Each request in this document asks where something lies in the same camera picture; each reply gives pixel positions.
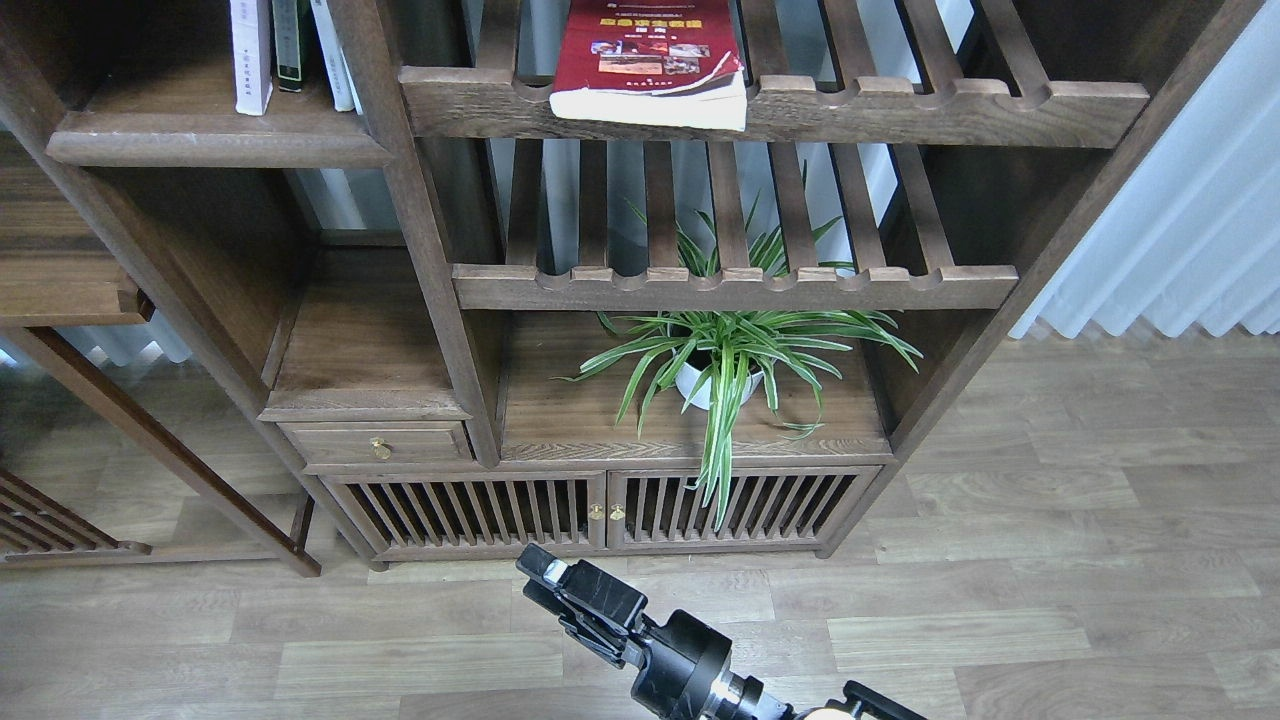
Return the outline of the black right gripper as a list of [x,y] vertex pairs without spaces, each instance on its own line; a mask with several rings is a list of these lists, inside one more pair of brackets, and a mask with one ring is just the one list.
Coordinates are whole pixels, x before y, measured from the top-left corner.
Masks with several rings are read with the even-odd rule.
[[646,596],[598,566],[570,566],[530,544],[516,561],[524,596],[613,666],[632,664],[631,698],[660,719],[769,719],[771,697],[754,676],[730,669],[728,637],[684,610],[662,626],[643,616]]

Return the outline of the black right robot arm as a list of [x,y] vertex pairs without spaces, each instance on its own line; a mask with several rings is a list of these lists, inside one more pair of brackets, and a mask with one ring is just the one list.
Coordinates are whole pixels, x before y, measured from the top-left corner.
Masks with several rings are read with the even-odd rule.
[[731,669],[732,642],[684,610],[660,625],[646,596],[591,562],[568,565],[536,544],[516,561],[524,596],[556,615],[567,635],[622,669],[637,669],[631,697],[660,719],[918,719],[891,698],[849,680],[842,697],[795,708],[755,676]]

